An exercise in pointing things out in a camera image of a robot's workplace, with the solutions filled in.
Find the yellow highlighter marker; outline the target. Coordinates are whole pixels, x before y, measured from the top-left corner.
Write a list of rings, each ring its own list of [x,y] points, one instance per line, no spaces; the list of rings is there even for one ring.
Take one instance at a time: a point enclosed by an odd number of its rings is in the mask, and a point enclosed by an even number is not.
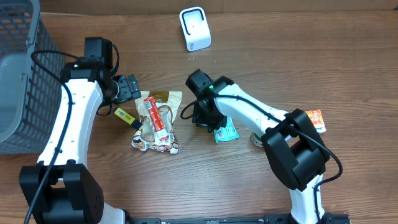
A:
[[[141,130],[143,127],[143,124],[137,120],[135,117],[131,116],[127,112],[125,112],[123,109],[117,107],[114,110],[114,114],[118,117],[121,118],[123,121],[125,121],[127,124],[132,126],[136,130]]]

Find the teal wet wipes pack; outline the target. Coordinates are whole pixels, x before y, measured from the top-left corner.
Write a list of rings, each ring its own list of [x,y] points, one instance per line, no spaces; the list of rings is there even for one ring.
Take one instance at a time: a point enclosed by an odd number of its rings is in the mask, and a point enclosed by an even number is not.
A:
[[[215,135],[215,143],[228,142],[239,139],[239,134],[233,124],[233,120],[227,117],[226,126],[220,127],[213,131]]]

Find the brown snack bag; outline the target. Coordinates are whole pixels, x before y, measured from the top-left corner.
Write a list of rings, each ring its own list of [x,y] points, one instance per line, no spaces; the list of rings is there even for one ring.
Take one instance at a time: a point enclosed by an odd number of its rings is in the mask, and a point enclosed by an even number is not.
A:
[[[146,103],[147,98],[154,100],[162,124],[168,134],[168,138],[164,141],[160,140],[156,134],[155,123],[150,116],[149,105]],[[174,132],[174,122],[181,102],[181,91],[141,91],[141,97],[135,100],[135,105],[143,126],[141,130],[134,134],[131,146],[142,152],[154,150],[177,154],[178,140]]]

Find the red chocolate bar wrapper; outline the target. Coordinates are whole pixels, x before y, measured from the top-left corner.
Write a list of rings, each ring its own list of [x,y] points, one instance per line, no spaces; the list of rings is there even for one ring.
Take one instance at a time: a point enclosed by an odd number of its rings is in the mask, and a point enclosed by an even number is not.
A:
[[[146,98],[144,104],[155,127],[155,140],[158,144],[166,144],[166,141],[169,139],[169,134],[157,109],[154,97],[150,96]]]

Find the green lid jar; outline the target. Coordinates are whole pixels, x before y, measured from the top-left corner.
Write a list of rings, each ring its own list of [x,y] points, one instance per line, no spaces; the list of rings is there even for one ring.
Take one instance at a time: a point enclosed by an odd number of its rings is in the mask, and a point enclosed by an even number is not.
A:
[[[254,133],[254,132],[251,133],[250,140],[255,146],[263,147],[261,138],[256,133]]]

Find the orange tissue pack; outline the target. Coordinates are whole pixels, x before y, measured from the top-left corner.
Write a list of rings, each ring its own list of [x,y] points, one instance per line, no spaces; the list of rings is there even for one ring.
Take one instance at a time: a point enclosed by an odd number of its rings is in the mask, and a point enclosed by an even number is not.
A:
[[[318,134],[323,134],[326,132],[326,126],[323,120],[321,110],[308,110],[306,111],[306,114],[310,118]]]

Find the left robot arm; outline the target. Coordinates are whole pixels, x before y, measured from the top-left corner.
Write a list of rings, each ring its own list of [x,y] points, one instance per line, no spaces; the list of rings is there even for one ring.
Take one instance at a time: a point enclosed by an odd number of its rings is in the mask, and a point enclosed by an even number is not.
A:
[[[38,59],[34,64],[61,85],[61,101],[52,132],[36,165],[22,167],[19,185],[29,209],[25,223],[133,223],[129,212],[104,201],[103,190],[87,168],[93,121],[104,106],[133,99],[130,79],[118,75],[117,47],[102,37],[85,39],[84,55],[72,56],[59,74]]]

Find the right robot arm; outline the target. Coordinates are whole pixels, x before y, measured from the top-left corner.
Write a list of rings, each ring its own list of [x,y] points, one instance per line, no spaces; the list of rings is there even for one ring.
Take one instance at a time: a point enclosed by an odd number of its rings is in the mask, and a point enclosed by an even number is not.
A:
[[[271,170],[290,190],[295,223],[323,223],[325,214],[317,188],[330,155],[306,112],[275,109],[245,93],[227,77],[212,80],[195,70],[185,82],[195,95],[189,116],[199,127],[212,132],[239,121],[261,141]]]

